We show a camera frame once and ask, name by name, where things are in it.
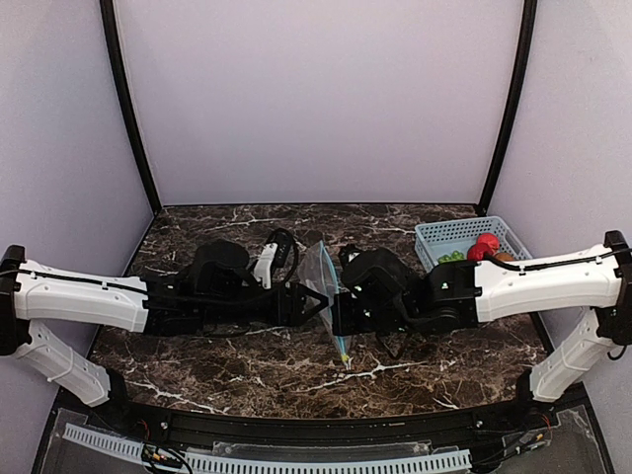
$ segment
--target red tomato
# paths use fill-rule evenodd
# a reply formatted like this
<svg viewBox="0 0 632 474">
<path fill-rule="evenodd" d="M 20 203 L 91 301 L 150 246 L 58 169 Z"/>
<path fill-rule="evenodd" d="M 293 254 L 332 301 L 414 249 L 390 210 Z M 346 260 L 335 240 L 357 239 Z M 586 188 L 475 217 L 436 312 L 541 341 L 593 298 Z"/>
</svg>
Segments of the red tomato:
<svg viewBox="0 0 632 474">
<path fill-rule="evenodd" d="M 474 244 L 470 247 L 470 250 L 467 251 L 467 260 L 473 260 L 474 262 L 480 262 L 483 260 L 485 255 L 494 255 L 494 251 L 487 244 Z"/>
<path fill-rule="evenodd" d="M 477 244 L 487 244 L 494 251 L 494 253 L 498 252 L 501 248 L 501 242 L 498 240 L 494 234 L 490 234 L 486 232 L 485 234 L 481 234 L 476 239 Z"/>
</svg>

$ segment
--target white arm segment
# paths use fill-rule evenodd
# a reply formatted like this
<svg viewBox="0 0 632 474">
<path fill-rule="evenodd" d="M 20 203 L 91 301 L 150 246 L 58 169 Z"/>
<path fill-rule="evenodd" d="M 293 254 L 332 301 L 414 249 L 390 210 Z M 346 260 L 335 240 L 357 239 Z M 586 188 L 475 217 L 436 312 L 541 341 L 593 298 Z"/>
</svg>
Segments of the white arm segment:
<svg viewBox="0 0 632 474">
<path fill-rule="evenodd" d="M 116 278 L 83 275 L 44 267 L 34 261 L 21 264 L 20 270 L 96 279 L 147 289 L 147 285 L 136 276 Z M 20 291 L 14 294 L 18 319 L 63 319 L 114 326 L 132 332 L 142 332 L 145 328 L 147 309 L 143 308 L 143 301 L 147 296 L 144 294 L 35 274 L 19 274 L 17 282 L 21 286 Z"/>
<path fill-rule="evenodd" d="M 528 266 L 598 256 L 611 249 L 595 245 L 582 252 L 544 259 L 510 262 Z M 534 272 L 504 270 L 492 262 L 481 262 L 474 271 L 474 283 L 483 290 L 476 298 L 478 320 L 494 321 L 513 314 L 579 306 L 614 306 L 621 279 L 614 274 L 619 265 L 614 257 L 601 263 L 553 267 Z"/>
<path fill-rule="evenodd" d="M 616 345 L 596 334 L 599 326 L 592 309 L 585 309 L 580 324 L 555 352 L 533 368 L 530 388 L 538 402 L 555 402 L 564 391 Z"/>
<path fill-rule="evenodd" d="M 30 344 L 22 344 L 13 354 L 25 361 L 49 382 L 56 382 L 75 394 L 89 407 L 108 401 L 110 377 L 106 370 L 95 365 L 59 340 L 41 321 L 32 321 Z"/>
</svg>

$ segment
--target light blue plastic basket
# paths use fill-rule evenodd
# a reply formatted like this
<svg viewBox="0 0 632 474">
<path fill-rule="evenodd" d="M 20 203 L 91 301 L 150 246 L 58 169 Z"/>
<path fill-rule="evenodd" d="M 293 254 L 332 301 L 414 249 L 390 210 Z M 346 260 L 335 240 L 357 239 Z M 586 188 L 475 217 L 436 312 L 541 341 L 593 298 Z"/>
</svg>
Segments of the light blue plastic basket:
<svg viewBox="0 0 632 474">
<path fill-rule="evenodd" d="M 442 255 L 451 254 L 455 250 L 467 255 L 467 251 L 476 243 L 478 236 L 485 232 L 498 237 L 501 242 L 499 252 L 508 252 L 516 260 L 531 259 L 531 254 L 520 239 L 500 217 L 496 216 L 417 225 L 415 251 L 424 269 L 429 272 L 438 265 L 438 259 Z"/>
</svg>

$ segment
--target white perforated rail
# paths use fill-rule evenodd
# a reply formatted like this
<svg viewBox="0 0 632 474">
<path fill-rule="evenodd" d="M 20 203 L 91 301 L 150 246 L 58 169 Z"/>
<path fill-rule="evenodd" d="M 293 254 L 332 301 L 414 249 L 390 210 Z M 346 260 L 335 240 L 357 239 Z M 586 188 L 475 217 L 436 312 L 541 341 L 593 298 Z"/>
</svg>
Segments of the white perforated rail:
<svg viewBox="0 0 632 474">
<path fill-rule="evenodd" d="M 141 464 L 142 444 L 67 424 L 64 439 L 125 461 Z M 440 474 L 471 467 L 470 451 L 363 462 L 270 462 L 186 453 L 197 474 Z M 187 472 L 185 468 L 177 472 Z"/>
</svg>

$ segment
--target white wall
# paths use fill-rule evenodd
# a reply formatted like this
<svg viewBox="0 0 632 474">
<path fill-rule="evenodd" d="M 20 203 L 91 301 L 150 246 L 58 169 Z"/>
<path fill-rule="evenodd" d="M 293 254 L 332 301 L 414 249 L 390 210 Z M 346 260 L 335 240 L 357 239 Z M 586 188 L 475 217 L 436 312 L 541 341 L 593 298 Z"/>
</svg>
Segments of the white wall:
<svg viewBox="0 0 632 474">
<path fill-rule="evenodd" d="M 632 4 L 549 0 L 538 6 L 531 57 L 491 212 L 534 255 L 632 243 Z M 559 343 L 577 312 L 549 315 Z M 632 465 L 630 358 L 586 377 L 617 472 Z"/>
<path fill-rule="evenodd" d="M 162 200 L 478 201 L 520 0 L 118 0 Z"/>
<path fill-rule="evenodd" d="M 125 134 L 98 0 L 0 2 L 0 254 L 119 275 L 151 212 Z M 55 324 L 84 353 L 94 327 Z M 56 386 L 0 359 L 2 472 L 31 469 Z"/>
</svg>

